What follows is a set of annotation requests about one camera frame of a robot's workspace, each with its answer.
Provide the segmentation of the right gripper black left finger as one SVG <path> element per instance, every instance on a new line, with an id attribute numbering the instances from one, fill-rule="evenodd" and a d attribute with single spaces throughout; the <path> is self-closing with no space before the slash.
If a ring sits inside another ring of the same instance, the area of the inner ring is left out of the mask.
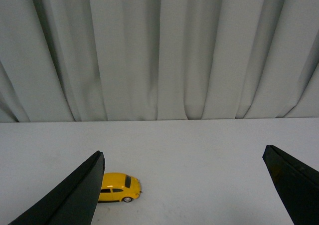
<path id="1" fill-rule="evenodd" d="M 105 158 L 97 151 L 11 225 L 89 225 L 101 190 Z"/>

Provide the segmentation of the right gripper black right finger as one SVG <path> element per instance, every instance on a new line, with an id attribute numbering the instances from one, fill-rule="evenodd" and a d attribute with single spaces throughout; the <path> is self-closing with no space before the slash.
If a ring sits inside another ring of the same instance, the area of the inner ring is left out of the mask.
<path id="1" fill-rule="evenodd" d="M 276 191 L 295 225 L 319 223 L 319 172 L 274 145 L 262 156 Z"/>

